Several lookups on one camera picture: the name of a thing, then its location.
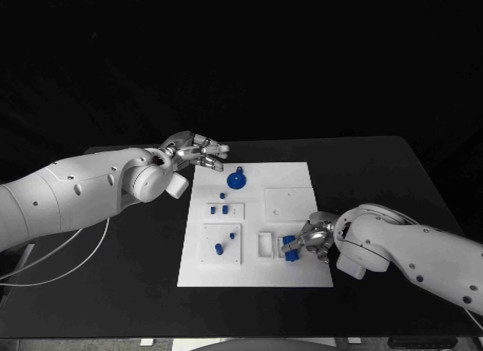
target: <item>blue part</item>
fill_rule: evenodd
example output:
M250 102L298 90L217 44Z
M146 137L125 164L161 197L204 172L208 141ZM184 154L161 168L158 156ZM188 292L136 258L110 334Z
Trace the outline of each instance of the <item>blue part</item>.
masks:
M228 176L228 186L231 189L241 189L247 184L247 178L244 175L244 169L237 168L237 172L231 173Z
M295 235L288 235L283 239L282 239L282 243L286 245L289 244L293 240L296 239ZM286 252L286 261L295 262L298 261L300 258L298 256L298 250L292 250L290 252Z
M215 251L218 252L218 255L224 254L224 250L223 250L223 245L221 244L215 245Z

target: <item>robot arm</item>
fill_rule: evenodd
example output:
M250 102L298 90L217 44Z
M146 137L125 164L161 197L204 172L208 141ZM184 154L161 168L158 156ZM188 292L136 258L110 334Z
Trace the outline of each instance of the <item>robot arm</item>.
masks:
M0 251L28 240L93 226L189 185L175 172L191 163L223 172L230 146L182 132L159 148L129 148L54 162L0 185Z
M295 242L328 261L332 241L341 251L337 267L363 279L367 269L386 272L394 262L409 280L483 316L483 245L380 205L342 216L316 212Z

